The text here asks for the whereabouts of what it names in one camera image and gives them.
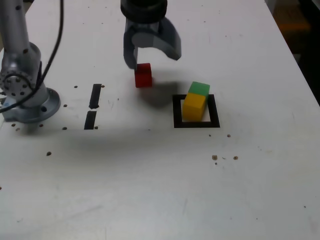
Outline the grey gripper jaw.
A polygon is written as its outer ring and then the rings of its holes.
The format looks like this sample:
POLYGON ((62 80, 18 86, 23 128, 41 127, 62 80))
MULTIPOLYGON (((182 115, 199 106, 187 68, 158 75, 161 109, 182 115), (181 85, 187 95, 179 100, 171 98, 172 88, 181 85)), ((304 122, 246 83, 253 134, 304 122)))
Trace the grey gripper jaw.
POLYGON ((123 34, 123 57, 129 69, 137 69, 138 49, 133 43, 133 36, 137 33, 133 22, 125 23, 123 34))
POLYGON ((167 19, 163 18, 163 35, 153 35, 147 31, 137 32, 132 39, 135 47, 138 48, 155 48, 162 51, 168 58, 179 60, 182 56, 181 38, 167 19))

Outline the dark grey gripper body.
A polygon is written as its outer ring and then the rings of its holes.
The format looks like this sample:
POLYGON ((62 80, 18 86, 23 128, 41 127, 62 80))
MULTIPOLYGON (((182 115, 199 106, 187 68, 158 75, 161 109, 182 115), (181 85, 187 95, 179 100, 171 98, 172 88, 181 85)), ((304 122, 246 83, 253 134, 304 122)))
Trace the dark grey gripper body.
POLYGON ((137 23, 126 19, 124 35, 129 37, 137 32, 147 31, 152 35, 162 37, 164 33, 164 21, 165 19, 161 19, 160 21, 154 23, 137 23))

